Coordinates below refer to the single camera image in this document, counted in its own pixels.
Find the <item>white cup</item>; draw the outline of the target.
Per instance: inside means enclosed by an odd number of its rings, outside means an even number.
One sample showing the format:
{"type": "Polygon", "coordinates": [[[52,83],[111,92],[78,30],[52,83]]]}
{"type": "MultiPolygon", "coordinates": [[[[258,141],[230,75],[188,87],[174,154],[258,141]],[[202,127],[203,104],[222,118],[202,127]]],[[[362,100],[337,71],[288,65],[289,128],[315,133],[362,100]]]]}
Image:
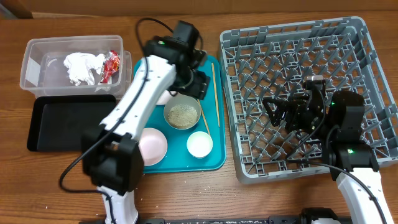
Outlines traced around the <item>white cup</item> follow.
{"type": "Polygon", "coordinates": [[[191,134],[187,140],[188,152],[197,159],[205,158],[213,149],[213,140],[203,131],[191,134]]]}

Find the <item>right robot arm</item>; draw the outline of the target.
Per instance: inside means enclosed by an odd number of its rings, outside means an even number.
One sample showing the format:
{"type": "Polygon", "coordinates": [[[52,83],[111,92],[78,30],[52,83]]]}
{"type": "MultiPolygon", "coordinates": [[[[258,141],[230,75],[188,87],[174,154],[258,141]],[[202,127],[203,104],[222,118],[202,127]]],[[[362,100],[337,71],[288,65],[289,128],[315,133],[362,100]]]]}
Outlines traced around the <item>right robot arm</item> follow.
{"type": "Polygon", "coordinates": [[[352,223],[393,223],[377,158],[361,139],[364,98],[341,90],[327,103],[324,84],[309,82],[303,87],[308,94],[286,100],[263,99],[271,124],[285,121],[286,130],[301,130],[320,141],[322,160],[318,165],[329,168],[352,223]]]}

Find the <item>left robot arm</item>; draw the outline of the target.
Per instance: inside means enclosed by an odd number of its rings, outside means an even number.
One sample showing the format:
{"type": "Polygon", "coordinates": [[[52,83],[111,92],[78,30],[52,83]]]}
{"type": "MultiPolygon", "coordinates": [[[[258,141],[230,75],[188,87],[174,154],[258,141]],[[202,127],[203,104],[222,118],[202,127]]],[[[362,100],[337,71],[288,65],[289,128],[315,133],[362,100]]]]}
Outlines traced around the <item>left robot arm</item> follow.
{"type": "Polygon", "coordinates": [[[83,172],[103,196],[106,223],[139,219],[133,199],[144,171],[139,139],[163,92],[204,99],[210,79],[197,69],[206,60],[206,52],[195,47],[199,40],[193,24],[178,21],[170,36],[141,44],[144,57],[127,92],[98,127],[83,135],[83,172]]]}

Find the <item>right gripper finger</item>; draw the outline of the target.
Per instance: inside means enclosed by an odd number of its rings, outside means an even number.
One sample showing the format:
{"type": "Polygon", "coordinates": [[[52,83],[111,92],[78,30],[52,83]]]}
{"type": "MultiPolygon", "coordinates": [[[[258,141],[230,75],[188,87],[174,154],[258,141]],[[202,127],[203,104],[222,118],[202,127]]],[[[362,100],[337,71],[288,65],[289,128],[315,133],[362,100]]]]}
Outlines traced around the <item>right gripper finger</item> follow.
{"type": "Polygon", "coordinates": [[[285,119],[288,101],[274,98],[264,98],[262,100],[262,104],[268,114],[271,124],[273,126],[279,126],[281,121],[285,119]]]}
{"type": "Polygon", "coordinates": [[[298,130],[300,113],[302,112],[302,104],[297,102],[284,102],[282,103],[282,111],[282,118],[286,122],[286,130],[298,130]]]}

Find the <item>grey bowl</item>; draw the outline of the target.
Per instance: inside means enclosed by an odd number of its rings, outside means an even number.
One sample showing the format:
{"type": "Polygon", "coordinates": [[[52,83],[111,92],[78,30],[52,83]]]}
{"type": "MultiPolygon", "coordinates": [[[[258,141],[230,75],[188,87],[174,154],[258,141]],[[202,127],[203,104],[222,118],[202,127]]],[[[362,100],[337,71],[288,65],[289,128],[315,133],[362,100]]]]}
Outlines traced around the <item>grey bowl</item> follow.
{"type": "Polygon", "coordinates": [[[199,102],[185,95],[172,97],[164,106],[164,118],[175,129],[190,129],[201,117],[199,102]]]}

